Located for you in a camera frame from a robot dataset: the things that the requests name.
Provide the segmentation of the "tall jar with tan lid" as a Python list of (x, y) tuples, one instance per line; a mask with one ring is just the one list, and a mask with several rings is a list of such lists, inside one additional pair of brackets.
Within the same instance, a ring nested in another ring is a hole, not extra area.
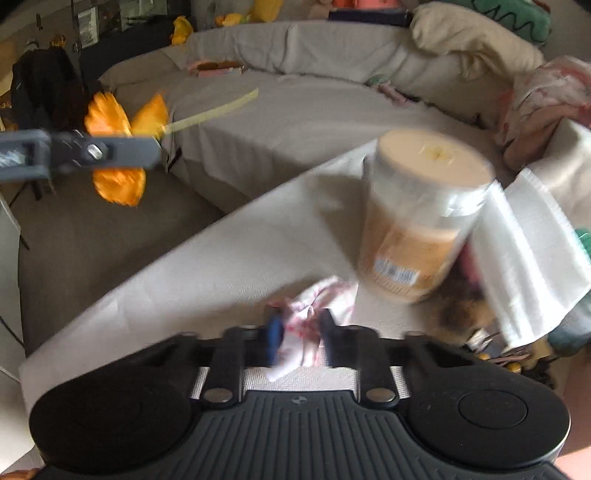
[(416, 303), (445, 280), (495, 179), (475, 148), (430, 130), (382, 135), (370, 160), (359, 274)]

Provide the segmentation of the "pink floral small cloth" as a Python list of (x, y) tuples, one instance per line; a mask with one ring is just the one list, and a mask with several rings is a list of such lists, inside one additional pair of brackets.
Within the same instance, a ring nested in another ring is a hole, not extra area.
[(279, 381), (298, 368), (325, 365), (325, 347), (320, 333), (320, 317), (325, 310), (335, 324), (351, 322), (359, 283), (332, 276), (311, 285), (294, 298), (270, 301), (269, 312), (279, 314), (281, 332), (277, 359), (266, 369), (270, 382)]

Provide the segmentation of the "brown furry toy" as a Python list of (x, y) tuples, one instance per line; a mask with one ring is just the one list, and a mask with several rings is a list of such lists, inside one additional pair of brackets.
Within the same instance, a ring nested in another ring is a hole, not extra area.
[(427, 300), (427, 333), (436, 339), (461, 346), (479, 330), (495, 321), (480, 286), (454, 266)]

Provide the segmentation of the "black jacket on stand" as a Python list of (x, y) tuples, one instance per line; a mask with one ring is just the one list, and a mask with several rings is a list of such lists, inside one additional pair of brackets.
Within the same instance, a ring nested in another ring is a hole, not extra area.
[(88, 99), (63, 48), (23, 53), (12, 74), (12, 114), (20, 130), (85, 130)]

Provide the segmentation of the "yellow plush toy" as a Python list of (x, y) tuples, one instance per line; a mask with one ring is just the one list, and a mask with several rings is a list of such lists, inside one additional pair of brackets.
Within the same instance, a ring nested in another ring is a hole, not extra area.
[(173, 33), (170, 38), (173, 46), (184, 44), (193, 33), (191, 23), (184, 16), (178, 16), (173, 21), (173, 27)]

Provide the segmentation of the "cream blanket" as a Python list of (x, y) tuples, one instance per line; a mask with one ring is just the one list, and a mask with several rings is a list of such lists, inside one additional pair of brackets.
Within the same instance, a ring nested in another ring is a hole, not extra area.
[(417, 7), (410, 25), (418, 49), (431, 55), (457, 54), (463, 77), (476, 80), (488, 72), (513, 81), (545, 63), (543, 53), (490, 18), (443, 2)]

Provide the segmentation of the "white folded towel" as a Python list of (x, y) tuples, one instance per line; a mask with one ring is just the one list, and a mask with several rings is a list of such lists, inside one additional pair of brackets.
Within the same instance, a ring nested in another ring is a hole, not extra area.
[(506, 344), (532, 344), (590, 291), (590, 259), (575, 228), (529, 169), (492, 184), (470, 238), (486, 300)]

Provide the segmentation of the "green plush cushion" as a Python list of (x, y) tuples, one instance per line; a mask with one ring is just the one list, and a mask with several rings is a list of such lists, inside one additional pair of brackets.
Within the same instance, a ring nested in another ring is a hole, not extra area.
[(488, 17), (534, 45), (543, 45), (551, 33), (550, 12), (535, 1), (467, 0), (458, 5)]

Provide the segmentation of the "floral pink blanket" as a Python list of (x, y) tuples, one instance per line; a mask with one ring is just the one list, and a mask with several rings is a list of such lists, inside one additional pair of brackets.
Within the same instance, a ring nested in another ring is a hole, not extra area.
[(539, 160), (564, 119), (590, 126), (590, 64), (562, 56), (517, 79), (500, 99), (495, 139), (512, 171)]

